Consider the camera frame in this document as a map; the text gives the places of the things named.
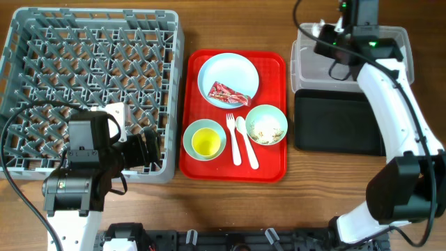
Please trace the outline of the light blue bowl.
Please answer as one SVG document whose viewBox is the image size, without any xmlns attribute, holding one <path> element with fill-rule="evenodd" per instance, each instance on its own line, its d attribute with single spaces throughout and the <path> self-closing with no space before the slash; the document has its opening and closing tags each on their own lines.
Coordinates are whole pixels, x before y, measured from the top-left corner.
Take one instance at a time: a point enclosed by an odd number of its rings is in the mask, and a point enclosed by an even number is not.
<svg viewBox="0 0 446 251">
<path fill-rule="evenodd" d="M 216 156 L 211 159 L 205 159 L 205 158 L 201 157 L 192 148 L 192 136 L 197 130 L 199 130 L 201 128 L 211 128 L 211 129 L 215 130 L 221 139 L 220 149 L 217 152 Z M 185 130 L 185 132 L 183 134 L 183 147 L 186 150 L 187 154 L 190 157 L 194 158 L 195 160 L 199 160 L 199 161 L 213 160 L 223 152 L 225 146 L 226 146 L 226 134 L 224 132 L 223 127 L 219 123 L 217 123 L 213 120 L 210 120 L 210 119 L 200 119 L 200 120 L 197 120 L 197 121 L 191 123 L 187 127 L 187 129 Z"/>
</svg>

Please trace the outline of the yellow plastic cup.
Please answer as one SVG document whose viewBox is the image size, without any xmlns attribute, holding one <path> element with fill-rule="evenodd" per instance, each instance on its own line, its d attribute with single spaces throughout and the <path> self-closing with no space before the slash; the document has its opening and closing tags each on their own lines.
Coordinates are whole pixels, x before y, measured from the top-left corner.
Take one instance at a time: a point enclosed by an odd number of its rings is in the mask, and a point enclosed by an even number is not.
<svg viewBox="0 0 446 251">
<path fill-rule="evenodd" d="M 205 159 L 215 157 L 220 149 L 220 145 L 220 136 L 211 128 L 201 128 L 192 136 L 192 148 Z"/>
</svg>

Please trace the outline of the red snack wrapper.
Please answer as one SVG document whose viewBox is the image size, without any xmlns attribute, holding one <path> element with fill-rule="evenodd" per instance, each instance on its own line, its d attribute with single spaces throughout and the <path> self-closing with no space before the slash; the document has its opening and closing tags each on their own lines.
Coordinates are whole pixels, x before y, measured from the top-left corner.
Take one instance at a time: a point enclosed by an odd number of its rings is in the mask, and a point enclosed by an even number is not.
<svg viewBox="0 0 446 251">
<path fill-rule="evenodd" d="M 238 103 L 249 107 L 252 103 L 252 99 L 250 96 L 234 91 L 233 89 L 220 82 L 215 82 L 212 85 L 210 91 L 208 92 L 208 97 L 219 100 L 226 104 Z"/>
</svg>

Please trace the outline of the green bowl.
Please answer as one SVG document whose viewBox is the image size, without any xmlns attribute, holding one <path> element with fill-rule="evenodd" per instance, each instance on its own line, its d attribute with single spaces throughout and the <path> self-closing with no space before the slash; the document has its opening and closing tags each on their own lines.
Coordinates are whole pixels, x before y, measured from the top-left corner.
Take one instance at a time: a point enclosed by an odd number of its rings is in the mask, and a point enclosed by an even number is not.
<svg viewBox="0 0 446 251">
<path fill-rule="evenodd" d="M 263 146 L 278 144 L 286 138 L 288 121 L 283 111 L 273 105 L 258 105 L 246 118 L 247 135 Z"/>
</svg>

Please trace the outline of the rice and food scraps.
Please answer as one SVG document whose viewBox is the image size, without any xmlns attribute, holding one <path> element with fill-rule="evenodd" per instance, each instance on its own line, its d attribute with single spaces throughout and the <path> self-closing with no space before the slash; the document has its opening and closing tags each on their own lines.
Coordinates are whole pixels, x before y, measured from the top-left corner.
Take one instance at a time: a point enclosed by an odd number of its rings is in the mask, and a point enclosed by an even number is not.
<svg viewBox="0 0 446 251">
<path fill-rule="evenodd" d="M 252 122 L 250 136 L 263 145 L 271 145 L 278 142 L 284 133 L 278 121 L 274 119 L 263 119 Z"/>
</svg>

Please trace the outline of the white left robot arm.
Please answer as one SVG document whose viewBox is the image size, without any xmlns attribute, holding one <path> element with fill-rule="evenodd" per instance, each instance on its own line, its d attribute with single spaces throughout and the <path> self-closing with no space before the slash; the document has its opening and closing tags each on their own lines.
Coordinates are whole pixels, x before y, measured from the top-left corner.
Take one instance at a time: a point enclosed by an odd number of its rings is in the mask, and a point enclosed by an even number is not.
<svg viewBox="0 0 446 251">
<path fill-rule="evenodd" d="M 156 131 L 148 129 L 122 142 L 119 134 L 109 133 L 109 123 L 115 122 L 106 112 L 71 116 L 66 165 L 56 168 L 43 183 L 49 250 L 92 250 L 106 195 L 128 191 L 113 189 L 113 179 L 123 180 L 124 169 L 160 162 Z"/>
</svg>

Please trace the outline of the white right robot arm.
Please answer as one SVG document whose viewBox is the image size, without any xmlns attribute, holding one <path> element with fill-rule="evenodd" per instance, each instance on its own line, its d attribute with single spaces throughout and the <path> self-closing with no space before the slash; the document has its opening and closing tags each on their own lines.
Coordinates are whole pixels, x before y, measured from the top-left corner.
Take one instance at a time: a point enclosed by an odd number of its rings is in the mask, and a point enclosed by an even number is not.
<svg viewBox="0 0 446 251">
<path fill-rule="evenodd" d="M 371 105 L 386 154 L 365 202 L 336 220 L 339 243 L 352 246 L 443 215 L 445 149 L 411 91 L 397 42 L 379 35 L 378 2 L 341 1 L 339 9 L 335 25 L 314 26 L 315 51 L 350 68 Z"/>
</svg>

